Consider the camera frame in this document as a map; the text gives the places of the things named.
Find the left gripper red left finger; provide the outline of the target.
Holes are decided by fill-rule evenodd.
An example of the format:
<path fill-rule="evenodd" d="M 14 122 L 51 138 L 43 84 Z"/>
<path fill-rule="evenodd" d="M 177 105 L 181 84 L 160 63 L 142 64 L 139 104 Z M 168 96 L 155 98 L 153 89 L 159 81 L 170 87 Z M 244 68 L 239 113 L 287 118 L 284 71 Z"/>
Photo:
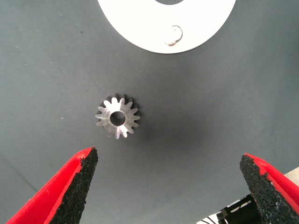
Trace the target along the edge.
<path fill-rule="evenodd" d="M 78 224 L 97 163 L 94 147 L 74 154 L 8 223 Z"/>

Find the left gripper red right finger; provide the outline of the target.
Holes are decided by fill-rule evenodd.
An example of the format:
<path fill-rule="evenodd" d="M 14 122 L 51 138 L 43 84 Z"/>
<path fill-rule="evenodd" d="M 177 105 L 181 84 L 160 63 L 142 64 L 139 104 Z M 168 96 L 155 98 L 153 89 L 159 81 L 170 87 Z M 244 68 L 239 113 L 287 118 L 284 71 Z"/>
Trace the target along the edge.
<path fill-rule="evenodd" d="M 240 170 L 263 224 L 299 222 L 299 187 L 267 161 L 245 153 Z"/>

